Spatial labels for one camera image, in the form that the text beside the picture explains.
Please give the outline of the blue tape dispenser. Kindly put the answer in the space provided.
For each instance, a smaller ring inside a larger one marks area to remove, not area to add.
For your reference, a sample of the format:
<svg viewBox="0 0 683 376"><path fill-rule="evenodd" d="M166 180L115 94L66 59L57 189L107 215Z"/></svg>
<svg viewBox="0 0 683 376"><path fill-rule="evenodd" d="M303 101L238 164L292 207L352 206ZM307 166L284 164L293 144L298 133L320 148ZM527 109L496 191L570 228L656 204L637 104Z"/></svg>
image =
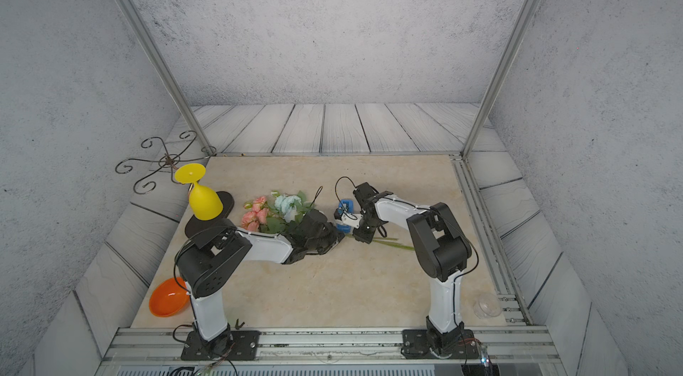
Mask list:
<svg viewBox="0 0 683 376"><path fill-rule="evenodd" d="M350 234L352 227L344 225L341 223L341 217L345 214L354 213L354 203L351 199L342 199L338 205L337 210L334 213L334 218L336 220L336 228L345 234Z"/></svg>

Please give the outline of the artificial flower bouquet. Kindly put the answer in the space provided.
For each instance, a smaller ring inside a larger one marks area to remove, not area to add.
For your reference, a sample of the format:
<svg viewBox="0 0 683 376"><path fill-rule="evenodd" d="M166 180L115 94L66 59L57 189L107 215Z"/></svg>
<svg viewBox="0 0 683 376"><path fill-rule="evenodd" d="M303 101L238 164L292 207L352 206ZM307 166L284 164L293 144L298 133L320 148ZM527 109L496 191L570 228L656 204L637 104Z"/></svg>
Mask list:
<svg viewBox="0 0 683 376"><path fill-rule="evenodd" d="M312 201L307 201L302 191L296 195L271 191L271 198L260 196L245 203L244 208L247 212L242 216L240 228L244 231L261 233L267 237L283 235L288 222L300 221L306 212L316 209L317 198L318 195ZM400 244L396 238L386 237L378 242L392 248L414 251L413 246Z"/></svg>

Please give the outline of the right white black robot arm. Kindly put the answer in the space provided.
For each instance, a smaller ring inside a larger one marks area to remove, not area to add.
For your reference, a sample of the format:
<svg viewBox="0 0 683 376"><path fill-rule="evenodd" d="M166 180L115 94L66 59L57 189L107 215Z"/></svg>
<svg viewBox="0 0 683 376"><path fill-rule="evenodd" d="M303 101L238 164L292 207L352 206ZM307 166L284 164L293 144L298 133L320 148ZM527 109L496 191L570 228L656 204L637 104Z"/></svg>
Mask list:
<svg viewBox="0 0 683 376"><path fill-rule="evenodd" d="M387 224L409 233L418 263L430 278L426 327L432 347L445 349L463 340L461 284L468 274L468 260L476 251L448 205L417 205L390 191L380 192L366 182L355 187L353 194L360 213L344 214L340 221L352 227L357 241L370 244Z"/></svg>

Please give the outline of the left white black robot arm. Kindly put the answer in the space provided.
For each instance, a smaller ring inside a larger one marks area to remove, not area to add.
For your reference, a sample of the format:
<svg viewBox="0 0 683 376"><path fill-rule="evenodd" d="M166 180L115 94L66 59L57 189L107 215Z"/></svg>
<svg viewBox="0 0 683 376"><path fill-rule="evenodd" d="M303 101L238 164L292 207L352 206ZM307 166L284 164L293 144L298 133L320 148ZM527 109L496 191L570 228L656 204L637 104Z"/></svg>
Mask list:
<svg viewBox="0 0 683 376"><path fill-rule="evenodd" d="M225 217L201 221L193 216L185 228L188 242L174 258L190 293L194 326L202 340L213 341L227 333L222 288L244 261L290 265L309 255L324 255L344 234L318 210L279 234L239 228Z"/></svg>

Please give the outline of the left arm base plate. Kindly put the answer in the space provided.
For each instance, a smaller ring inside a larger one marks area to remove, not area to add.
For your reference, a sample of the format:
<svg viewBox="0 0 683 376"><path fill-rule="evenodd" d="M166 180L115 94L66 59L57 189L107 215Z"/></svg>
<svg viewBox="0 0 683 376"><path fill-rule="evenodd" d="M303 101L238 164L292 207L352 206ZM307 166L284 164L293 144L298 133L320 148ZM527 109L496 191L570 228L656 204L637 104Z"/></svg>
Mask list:
<svg viewBox="0 0 683 376"><path fill-rule="evenodd" d="M204 340L193 330L185 340L181 361L254 361L260 337L260 331L227 330L213 340Z"/></svg>

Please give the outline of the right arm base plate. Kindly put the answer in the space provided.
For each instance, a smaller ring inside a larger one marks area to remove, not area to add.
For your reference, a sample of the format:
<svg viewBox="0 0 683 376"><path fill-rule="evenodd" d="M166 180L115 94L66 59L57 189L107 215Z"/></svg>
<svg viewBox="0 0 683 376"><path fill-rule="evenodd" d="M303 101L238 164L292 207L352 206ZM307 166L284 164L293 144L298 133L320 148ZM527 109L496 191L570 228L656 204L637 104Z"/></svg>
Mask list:
<svg viewBox="0 0 683 376"><path fill-rule="evenodd" d="M446 334L435 329L406 329L402 332L400 354L406 359L475 360L480 356L474 333L467 329Z"/></svg>

